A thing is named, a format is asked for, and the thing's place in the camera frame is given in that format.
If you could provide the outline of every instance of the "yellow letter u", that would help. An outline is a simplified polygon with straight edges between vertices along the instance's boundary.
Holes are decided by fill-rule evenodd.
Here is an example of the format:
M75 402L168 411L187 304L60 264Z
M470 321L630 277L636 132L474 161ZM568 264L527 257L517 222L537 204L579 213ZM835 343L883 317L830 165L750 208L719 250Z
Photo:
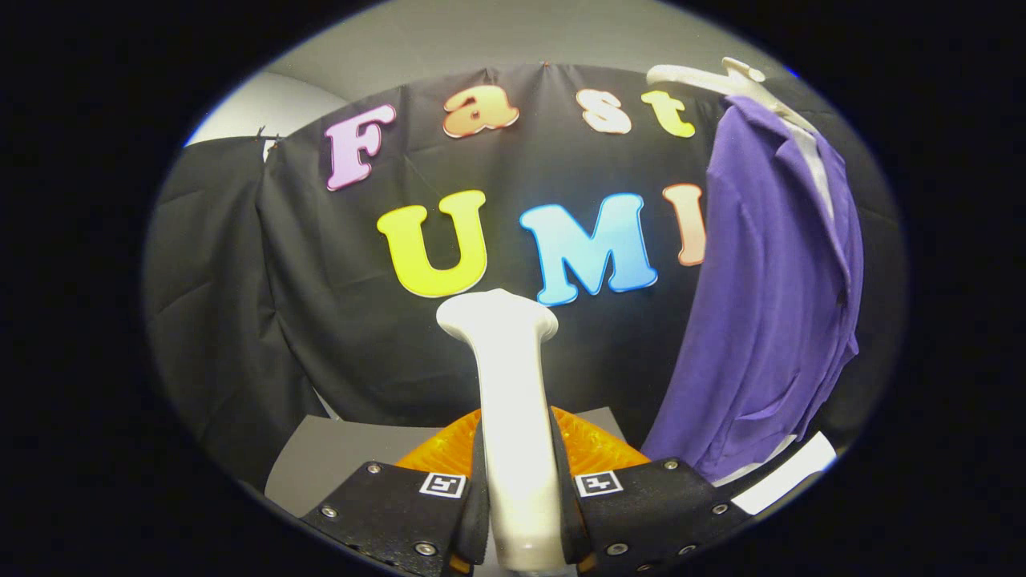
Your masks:
M447 270L438 270L428 261L421 230L428 218L424 206L403 206L378 219L378 230L388 238L395 274L407 291L431 299L447 297L467 291L484 276L488 259L477 214L482 204L484 193L479 190L457 192L438 202L438 209L452 217L460 245L460 262Z

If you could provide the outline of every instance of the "screw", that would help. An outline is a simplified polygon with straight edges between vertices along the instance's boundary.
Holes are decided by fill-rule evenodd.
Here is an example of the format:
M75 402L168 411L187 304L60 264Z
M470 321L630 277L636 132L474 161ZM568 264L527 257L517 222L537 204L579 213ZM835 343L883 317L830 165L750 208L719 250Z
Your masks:
M438 549L436 549L434 545L423 541L413 545L413 549L424 556L433 556L438 553Z
M622 555L626 553L629 548L630 547L627 546L627 543L614 543L605 548L605 554L613 556Z

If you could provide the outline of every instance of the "orange mesh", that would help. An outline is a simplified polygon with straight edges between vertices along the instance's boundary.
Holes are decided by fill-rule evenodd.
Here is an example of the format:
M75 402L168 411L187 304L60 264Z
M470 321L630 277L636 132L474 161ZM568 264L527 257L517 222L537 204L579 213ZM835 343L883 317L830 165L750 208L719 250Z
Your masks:
M649 462L631 446L588 421L555 407L559 432L566 447L570 474L587 474ZM397 466L425 472L470 476L474 452L474 432L481 420L481 410L462 417L403 457Z

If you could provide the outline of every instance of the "purple shirt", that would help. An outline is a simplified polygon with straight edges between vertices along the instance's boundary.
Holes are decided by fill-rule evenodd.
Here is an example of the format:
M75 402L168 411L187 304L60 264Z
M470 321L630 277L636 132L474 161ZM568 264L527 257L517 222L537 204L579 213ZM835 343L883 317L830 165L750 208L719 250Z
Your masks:
M784 122L745 97L716 129L705 261L676 368L648 437L709 480L800 440L859 352L862 234L844 160L815 134L830 220Z

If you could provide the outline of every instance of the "letter m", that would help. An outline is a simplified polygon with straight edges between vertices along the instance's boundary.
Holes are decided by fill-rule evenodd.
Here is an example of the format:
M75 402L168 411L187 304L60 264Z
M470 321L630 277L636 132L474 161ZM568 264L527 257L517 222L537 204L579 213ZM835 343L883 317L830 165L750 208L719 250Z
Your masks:
M577 299L566 269L577 275L590 295L602 287L605 265L613 260L609 288L615 293L644 288L656 282L648 265L639 215L644 201L636 194L614 194L602 200L595 230L589 236L559 204L536 206L520 216L520 226L535 234L544 288L538 302L564 305Z

